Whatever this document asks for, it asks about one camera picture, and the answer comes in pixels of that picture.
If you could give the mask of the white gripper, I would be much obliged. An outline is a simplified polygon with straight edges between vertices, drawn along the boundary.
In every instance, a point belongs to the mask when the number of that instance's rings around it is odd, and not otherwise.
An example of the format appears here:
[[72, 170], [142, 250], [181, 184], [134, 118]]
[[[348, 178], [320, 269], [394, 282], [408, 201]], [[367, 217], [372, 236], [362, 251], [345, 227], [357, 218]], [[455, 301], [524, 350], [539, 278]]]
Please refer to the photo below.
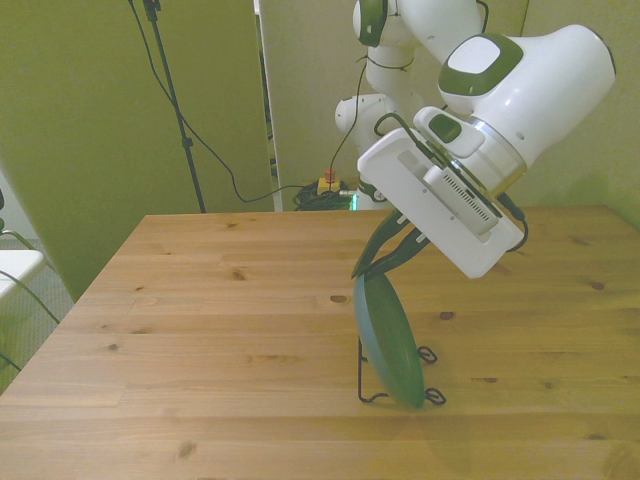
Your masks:
[[[369, 148], [359, 172], [397, 209], [378, 225], [351, 277], [384, 274], [417, 255], [431, 241], [469, 278], [485, 275], [521, 241], [521, 230], [493, 213], [450, 170], [434, 165], [402, 129]], [[414, 228], [397, 248], [374, 262], [381, 247], [406, 227]]]

